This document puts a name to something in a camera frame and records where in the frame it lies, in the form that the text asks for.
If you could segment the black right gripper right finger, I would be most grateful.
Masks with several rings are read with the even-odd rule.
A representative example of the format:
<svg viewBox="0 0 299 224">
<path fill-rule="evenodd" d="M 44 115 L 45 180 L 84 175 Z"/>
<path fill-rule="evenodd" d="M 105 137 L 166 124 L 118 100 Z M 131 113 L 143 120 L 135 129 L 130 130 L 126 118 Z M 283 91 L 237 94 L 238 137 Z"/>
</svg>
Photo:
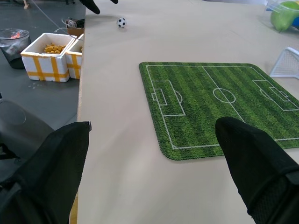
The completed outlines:
<svg viewBox="0 0 299 224">
<path fill-rule="evenodd" d="M 265 131 L 238 119 L 217 119 L 215 134 L 254 222 L 299 224 L 299 164 Z"/>
</svg>

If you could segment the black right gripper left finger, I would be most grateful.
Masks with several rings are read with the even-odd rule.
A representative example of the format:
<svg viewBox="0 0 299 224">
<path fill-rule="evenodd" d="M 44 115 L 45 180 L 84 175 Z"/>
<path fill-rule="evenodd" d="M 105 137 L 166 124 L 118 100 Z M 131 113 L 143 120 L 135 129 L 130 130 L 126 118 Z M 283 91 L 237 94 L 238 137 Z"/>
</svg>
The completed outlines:
<svg viewBox="0 0 299 224">
<path fill-rule="evenodd" d="M 0 224 L 69 224 L 91 129 L 63 126 L 28 158 L 0 142 Z"/>
</svg>

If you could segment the green soccer field mat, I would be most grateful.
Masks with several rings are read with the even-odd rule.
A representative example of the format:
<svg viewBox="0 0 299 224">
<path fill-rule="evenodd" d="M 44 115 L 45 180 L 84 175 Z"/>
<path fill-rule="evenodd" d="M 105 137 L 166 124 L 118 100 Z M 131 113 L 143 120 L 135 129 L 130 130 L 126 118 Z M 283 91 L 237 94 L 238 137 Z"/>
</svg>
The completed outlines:
<svg viewBox="0 0 299 224">
<path fill-rule="evenodd" d="M 233 117 L 299 147 L 299 100 L 250 63 L 142 62 L 158 144 L 174 161 L 222 156 L 215 122 Z"/>
</svg>

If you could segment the white mini goal net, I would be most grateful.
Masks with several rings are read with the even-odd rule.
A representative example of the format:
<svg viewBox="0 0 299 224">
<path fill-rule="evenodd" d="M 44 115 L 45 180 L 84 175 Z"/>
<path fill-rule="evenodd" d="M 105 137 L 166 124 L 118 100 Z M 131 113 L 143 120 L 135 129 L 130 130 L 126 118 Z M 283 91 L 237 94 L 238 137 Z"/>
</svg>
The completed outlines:
<svg viewBox="0 0 299 224">
<path fill-rule="evenodd" d="M 270 77 L 287 77 L 299 80 L 299 51 L 287 47 L 275 62 Z"/>
</svg>

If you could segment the pile of yellow toys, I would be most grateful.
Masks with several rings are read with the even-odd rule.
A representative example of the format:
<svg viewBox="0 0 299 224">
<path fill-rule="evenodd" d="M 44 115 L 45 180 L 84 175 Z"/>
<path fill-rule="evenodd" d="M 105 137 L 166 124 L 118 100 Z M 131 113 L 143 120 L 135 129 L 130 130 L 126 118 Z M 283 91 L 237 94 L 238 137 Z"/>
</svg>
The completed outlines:
<svg viewBox="0 0 299 224">
<path fill-rule="evenodd" d="M 44 48 L 44 53 L 59 55 L 65 49 L 65 47 L 65 45 L 46 45 Z"/>
</svg>

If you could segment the white foam box yellow tape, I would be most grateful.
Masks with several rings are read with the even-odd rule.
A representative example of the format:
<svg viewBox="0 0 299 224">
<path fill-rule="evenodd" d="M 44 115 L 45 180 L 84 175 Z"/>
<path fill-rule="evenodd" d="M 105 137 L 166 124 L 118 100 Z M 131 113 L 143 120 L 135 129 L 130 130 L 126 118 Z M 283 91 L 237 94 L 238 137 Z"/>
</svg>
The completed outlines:
<svg viewBox="0 0 299 224">
<path fill-rule="evenodd" d="M 76 39 L 65 53 L 67 68 L 70 77 L 73 79 L 80 79 L 83 46 L 84 46 L 84 34 L 79 36 L 78 40 Z"/>
<path fill-rule="evenodd" d="M 43 33 L 22 52 L 22 61 L 28 77 L 36 81 L 67 82 L 70 78 L 65 53 L 75 36 Z M 46 45 L 65 45 L 59 54 L 46 54 Z"/>
</svg>

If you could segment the black mesh waste bin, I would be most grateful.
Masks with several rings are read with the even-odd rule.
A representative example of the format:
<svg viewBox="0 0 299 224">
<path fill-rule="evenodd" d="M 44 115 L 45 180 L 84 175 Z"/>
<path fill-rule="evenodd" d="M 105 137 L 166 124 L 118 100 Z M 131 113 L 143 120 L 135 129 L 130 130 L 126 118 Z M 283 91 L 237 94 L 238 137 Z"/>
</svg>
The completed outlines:
<svg viewBox="0 0 299 224">
<path fill-rule="evenodd" d="M 21 52 L 31 44 L 29 32 L 23 29 L 0 29 L 0 50 L 13 69 L 25 69 Z"/>
</svg>

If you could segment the green plastic toy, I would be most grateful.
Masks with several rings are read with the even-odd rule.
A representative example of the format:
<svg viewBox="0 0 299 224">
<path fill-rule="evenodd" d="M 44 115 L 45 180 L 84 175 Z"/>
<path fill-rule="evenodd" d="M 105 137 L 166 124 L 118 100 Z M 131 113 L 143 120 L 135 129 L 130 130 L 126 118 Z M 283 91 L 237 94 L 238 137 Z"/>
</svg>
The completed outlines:
<svg viewBox="0 0 299 224">
<path fill-rule="evenodd" d="M 284 1 L 279 3 L 271 13 L 271 23 L 278 32 L 286 31 L 299 17 L 299 3 Z"/>
</svg>

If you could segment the clear plastic container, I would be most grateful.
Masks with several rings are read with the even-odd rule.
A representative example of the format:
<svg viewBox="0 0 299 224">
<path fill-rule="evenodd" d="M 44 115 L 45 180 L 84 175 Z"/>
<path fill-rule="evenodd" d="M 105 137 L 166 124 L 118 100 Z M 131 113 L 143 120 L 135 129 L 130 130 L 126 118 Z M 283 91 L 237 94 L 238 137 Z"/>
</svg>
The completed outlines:
<svg viewBox="0 0 299 224">
<path fill-rule="evenodd" d="M 262 15 L 262 20 L 265 23 L 265 25 L 270 27 L 271 29 L 275 30 L 276 32 L 278 32 L 278 31 L 274 28 L 274 26 L 271 23 L 271 13 L 272 13 L 273 9 L 279 3 L 284 2 L 284 1 L 288 1 L 288 0 L 267 0 L 265 11 Z M 279 32 L 279 33 L 299 34 L 299 17 L 294 20 L 291 27 L 289 27 L 286 31 L 282 31 L 282 32 Z"/>
</svg>

